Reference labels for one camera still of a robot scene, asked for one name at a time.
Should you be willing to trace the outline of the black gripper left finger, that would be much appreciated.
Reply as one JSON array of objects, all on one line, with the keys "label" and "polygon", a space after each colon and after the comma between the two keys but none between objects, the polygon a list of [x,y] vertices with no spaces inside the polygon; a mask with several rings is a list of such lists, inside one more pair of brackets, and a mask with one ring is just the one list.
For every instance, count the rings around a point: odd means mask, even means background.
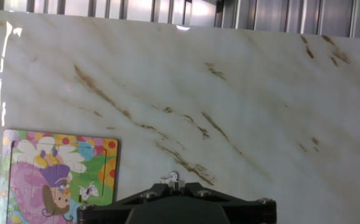
[{"label": "black gripper left finger", "polygon": [[77,223],[125,223],[134,208],[168,197],[173,191],[173,187],[170,187],[168,184],[154,184],[150,189],[138,192],[109,205],[81,205],[77,209]]}]

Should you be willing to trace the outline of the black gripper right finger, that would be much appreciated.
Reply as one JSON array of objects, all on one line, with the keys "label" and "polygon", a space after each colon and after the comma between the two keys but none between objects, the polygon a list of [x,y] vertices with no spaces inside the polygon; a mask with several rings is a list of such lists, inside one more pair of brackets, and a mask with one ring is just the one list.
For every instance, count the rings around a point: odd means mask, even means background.
[{"label": "black gripper right finger", "polygon": [[182,196],[207,202],[218,209],[209,209],[212,215],[226,218],[229,223],[273,224],[277,222],[277,202],[270,198],[243,200],[231,195],[203,187],[200,183],[187,183],[180,187]]}]

